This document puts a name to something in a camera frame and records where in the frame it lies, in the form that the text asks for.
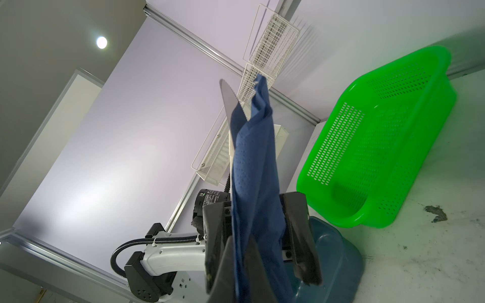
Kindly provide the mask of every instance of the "stain on floor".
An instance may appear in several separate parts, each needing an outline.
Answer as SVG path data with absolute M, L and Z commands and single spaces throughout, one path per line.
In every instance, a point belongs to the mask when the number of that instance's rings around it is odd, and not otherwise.
M 440 206 L 428 205 L 424 207 L 424 210 L 436 215 L 436 217 L 431 221 L 432 223 L 448 220 L 448 217 Z

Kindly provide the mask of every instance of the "ceiling light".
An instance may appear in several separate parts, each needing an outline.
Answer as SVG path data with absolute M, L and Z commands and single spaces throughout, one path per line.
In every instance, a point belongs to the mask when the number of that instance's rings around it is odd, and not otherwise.
M 99 37 L 96 40 L 96 44 L 97 44 L 97 47 L 99 47 L 99 48 L 105 48 L 108 44 L 108 40 L 106 40 L 105 37 Z

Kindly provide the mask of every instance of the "metal frame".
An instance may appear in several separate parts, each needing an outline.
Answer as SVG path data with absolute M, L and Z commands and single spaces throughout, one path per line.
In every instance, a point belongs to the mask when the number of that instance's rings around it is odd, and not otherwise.
M 103 285 L 110 291 L 133 302 L 142 303 L 130 291 L 125 280 L 92 266 L 72 255 L 69 255 L 39 239 L 22 233 L 17 228 L 0 232 L 0 245 L 9 243 L 48 263 L 60 267 L 84 279 Z

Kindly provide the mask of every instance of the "black cable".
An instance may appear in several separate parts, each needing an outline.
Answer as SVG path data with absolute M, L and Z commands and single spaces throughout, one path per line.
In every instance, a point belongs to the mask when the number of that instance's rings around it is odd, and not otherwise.
M 229 192 L 231 189 L 231 173 L 227 176 L 226 187 L 224 188 L 224 192 Z
M 193 235 L 193 236 L 187 236 L 187 237 L 176 237 L 176 238 L 155 238 L 155 244 L 165 244 L 165 243 L 189 243 L 189 242 L 195 242 L 197 239 L 198 235 Z M 116 257 L 118 257 L 119 253 L 122 252 L 124 249 L 135 246 L 135 245 L 141 245 L 141 244 L 152 244 L 153 239 L 135 239 L 126 242 L 125 244 L 121 245 L 118 247 L 113 254 L 111 255 L 110 259 L 110 264 L 111 268 L 113 269 L 114 272 L 122 276 L 123 278 L 126 278 L 126 273 L 124 270 L 122 270 L 118 264 L 116 263 Z

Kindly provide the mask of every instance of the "ceiling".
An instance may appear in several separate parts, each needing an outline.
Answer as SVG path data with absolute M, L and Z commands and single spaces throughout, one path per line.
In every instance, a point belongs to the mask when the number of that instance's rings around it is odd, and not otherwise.
M 106 81 L 144 0 L 0 0 L 0 187 L 76 68 Z M 96 38 L 108 46 L 99 49 Z

